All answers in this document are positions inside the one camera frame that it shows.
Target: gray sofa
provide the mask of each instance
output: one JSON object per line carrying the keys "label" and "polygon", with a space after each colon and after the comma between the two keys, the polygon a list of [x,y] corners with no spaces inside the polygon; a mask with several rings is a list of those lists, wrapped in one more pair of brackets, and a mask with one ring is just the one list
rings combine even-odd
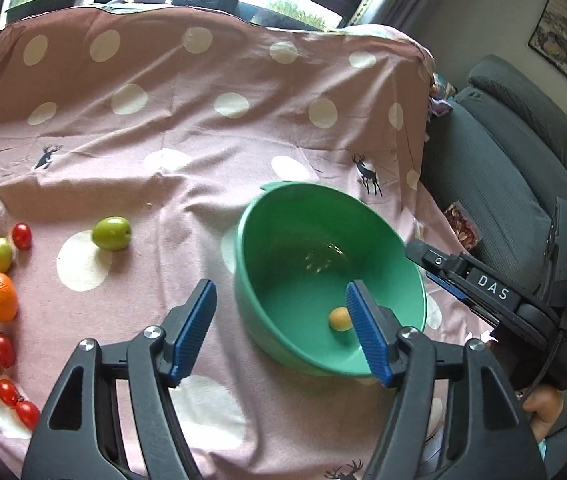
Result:
{"label": "gray sofa", "polygon": [[[422,181],[441,209],[463,204],[482,235],[475,256],[534,292],[555,197],[567,199],[567,115],[497,56],[468,81],[428,126]],[[567,391],[564,400],[547,439],[550,478],[567,461]]]}

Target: cherry tomato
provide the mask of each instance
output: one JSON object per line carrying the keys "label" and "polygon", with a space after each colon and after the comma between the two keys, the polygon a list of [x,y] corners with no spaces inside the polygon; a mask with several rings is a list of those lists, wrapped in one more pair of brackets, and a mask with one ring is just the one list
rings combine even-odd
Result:
{"label": "cherry tomato", "polygon": [[29,400],[20,400],[15,407],[17,416],[30,431],[35,431],[41,412]]}
{"label": "cherry tomato", "polygon": [[19,391],[12,381],[0,379],[0,399],[6,406],[16,407],[19,402]]}
{"label": "cherry tomato", "polygon": [[30,227],[28,227],[28,224],[20,222],[13,227],[12,241],[15,247],[20,251],[29,250],[30,246],[33,244],[33,233]]}
{"label": "cherry tomato", "polygon": [[15,364],[15,347],[6,334],[0,332],[0,366],[10,368]]}

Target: green bowl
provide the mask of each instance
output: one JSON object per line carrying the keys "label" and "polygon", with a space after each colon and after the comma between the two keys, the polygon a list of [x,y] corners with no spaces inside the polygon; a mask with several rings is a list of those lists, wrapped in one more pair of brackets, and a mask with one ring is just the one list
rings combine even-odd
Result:
{"label": "green bowl", "polygon": [[248,333],[282,365],[369,377],[355,330],[336,332],[327,317],[345,305],[345,286],[363,280],[402,325],[423,330],[425,291],[403,240],[367,205],[336,189],[298,182],[262,189],[235,241],[235,295]]}

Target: white wall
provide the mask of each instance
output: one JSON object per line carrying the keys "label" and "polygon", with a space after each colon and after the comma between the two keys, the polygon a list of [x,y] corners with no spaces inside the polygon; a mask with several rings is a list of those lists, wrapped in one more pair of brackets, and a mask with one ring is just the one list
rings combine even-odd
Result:
{"label": "white wall", "polygon": [[567,78],[528,47],[546,0],[442,0],[416,40],[428,47],[437,71],[457,88],[486,54],[521,70],[567,114]]}

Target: black deer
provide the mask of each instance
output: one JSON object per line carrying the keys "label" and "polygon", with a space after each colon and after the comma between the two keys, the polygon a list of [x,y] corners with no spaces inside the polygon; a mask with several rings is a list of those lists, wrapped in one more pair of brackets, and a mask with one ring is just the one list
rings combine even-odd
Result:
{"label": "black deer", "polygon": [[58,152],[61,148],[61,146],[46,146],[44,148],[44,154],[39,159],[39,162],[35,164],[35,169],[43,166],[44,169],[47,170],[52,162],[52,154]]}
{"label": "black deer", "polygon": [[368,183],[372,180],[372,189],[374,189],[375,195],[377,195],[377,188],[378,188],[379,195],[383,196],[383,193],[381,192],[381,186],[377,181],[377,172],[374,171],[374,168],[372,168],[372,170],[369,169],[364,161],[365,161],[365,155],[357,155],[356,153],[355,155],[353,155],[353,162],[357,165],[357,170],[359,170],[359,174],[361,175],[361,181],[365,186],[365,190],[368,192],[368,194],[370,194],[370,187],[368,186]]}
{"label": "black deer", "polygon": [[359,463],[356,463],[353,460],[353,463],[348,464],[348,467],[350,468],[350,473],[348,474],[340,473],[341,467],[338,467],[332,473],[330,471],[326,471],[324,478],[330,478],[330,480],[356,480],[355,473],[362,470],[363,462],[359,460]]}

